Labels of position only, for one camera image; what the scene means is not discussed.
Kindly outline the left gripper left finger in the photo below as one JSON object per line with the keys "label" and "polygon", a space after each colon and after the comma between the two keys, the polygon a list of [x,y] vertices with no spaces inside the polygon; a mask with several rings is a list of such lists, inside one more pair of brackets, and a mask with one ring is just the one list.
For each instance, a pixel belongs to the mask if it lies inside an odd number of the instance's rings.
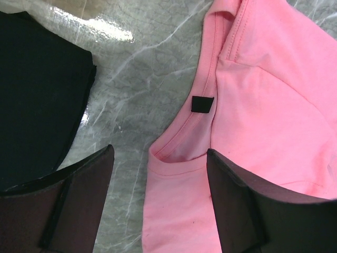
{"label": "left gripper left finger", "polygon": [[1,192],[1,252],[92,252],[114,165],[108,145]]}

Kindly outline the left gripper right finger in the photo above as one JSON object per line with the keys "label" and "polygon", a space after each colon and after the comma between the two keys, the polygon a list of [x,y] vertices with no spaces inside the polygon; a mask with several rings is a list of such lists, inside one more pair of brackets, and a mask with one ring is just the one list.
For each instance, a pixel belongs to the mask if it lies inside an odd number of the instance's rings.
{"label": "left gripper right finger", "polygon": [[207,152],[223,252],[336,252],[336,201],[273,184]]}

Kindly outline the pink t shirt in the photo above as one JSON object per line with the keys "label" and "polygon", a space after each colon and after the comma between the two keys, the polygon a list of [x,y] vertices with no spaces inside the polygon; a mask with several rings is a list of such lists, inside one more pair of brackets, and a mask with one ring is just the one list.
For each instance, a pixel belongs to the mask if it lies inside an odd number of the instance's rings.
{"label": "pink t shirt", "polygon": [[221,252],[206,152],[336,198],[336,40],[286,1],[214,1],[180,112],[148,152],[144,252]]}

